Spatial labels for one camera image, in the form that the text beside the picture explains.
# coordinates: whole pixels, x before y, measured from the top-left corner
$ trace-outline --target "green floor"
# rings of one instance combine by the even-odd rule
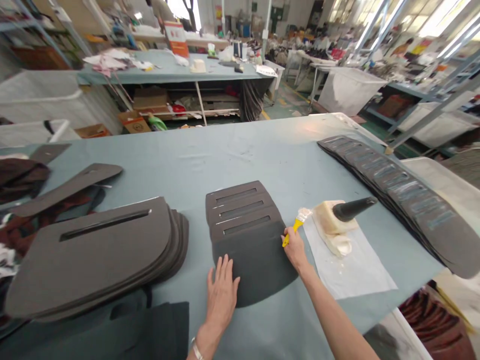
[[[289,79],[288,82],[282,80],[277,91],[275,103],[272,105],[271,102],[265,101],[261,119],[285,119],[309,115],[310,104],[307,101],[310,94],[297,92],[294,88],[293,79]],[[360,116],[366,120],[366,123],[361,124],[362,127],[379,139],[386,139],[388,124],[366,113],[361,113]],[[395,155],[400,159],[416,158],[426,150],[426,147],[415,140],[409,140],[395,149]]]

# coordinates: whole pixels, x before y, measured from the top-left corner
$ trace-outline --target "right hand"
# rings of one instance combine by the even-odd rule
[[[290,260],[291,264],[297,272],[299,269],[307,265],[309,261],[307,260],[307,255],[305,254],[305,245],[302,237],[298,232],[294,231],[293,227],[287,227],[283,232],[284,235],[289,236],[289,243],[284,247],[285,254]],[[285,240],[285,236],[281,235],[281,241]]]

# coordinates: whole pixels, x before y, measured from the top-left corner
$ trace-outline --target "green bottle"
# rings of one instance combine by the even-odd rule
[[[153,131],[165,131],[168,130],[165,123],[158,117],[154,116],[151,112],[148,113],[148,122],[150,123]]]

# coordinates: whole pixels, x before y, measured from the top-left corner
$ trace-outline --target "white bin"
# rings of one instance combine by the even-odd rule
[[[439,102],[420,102],[413,112],[398,126],[398,130],[405,132],[418,123],[424,116],[432,112]],[[443,112],[439,117],[418,130],[413,138],[431,147],[439,147],[457,136],[477,128],[480,123],[477,116],[469,115],[460,110]]]
[[[0,148],[81,139],[70,127],[70,121],[50,120],[49,123],[53,134],[47,130],[43,121],[0,126]]]
[[[329,113],[355,116],[387,81],[350,67],[332,67],[318,103]]]
[[[276,74],[278,75],[278,77],[271,82],[271,85],[268,88],[268,90],[271,93],[272,98],[276,99],[275,95],[276,95],[276,92],[279,89],[280,81],[282,80],[282,76],[284,74],[285,68],[283,66],[277,65],[276,63],[271,62],[269,60],[265,60],[265,62],[263,64],[271,67],[273,70],[275,70]]]
[[[0,83],[0,115],[12,123],[69,119],[73,129],[104,124],[122,132],[120,112],[102,86],[83,92],[74,70],[22,71]]]

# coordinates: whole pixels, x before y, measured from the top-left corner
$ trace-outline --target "paint brush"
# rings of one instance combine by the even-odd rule
[[[307,218],[310,215],[312,215],[312,210],[307,209],[306,207],[302,207],[301,209],[299,209],[298,215],[296,216],[296,219],[295,219],[295,224],[293,224],[293,231],[297,232],[299,227],[301,227],[304,224],[305,220],[307,220]],[[281,246],[284,248],[289,244],[289,242],[290,242],[290,236],[289,234],[287,234]]]

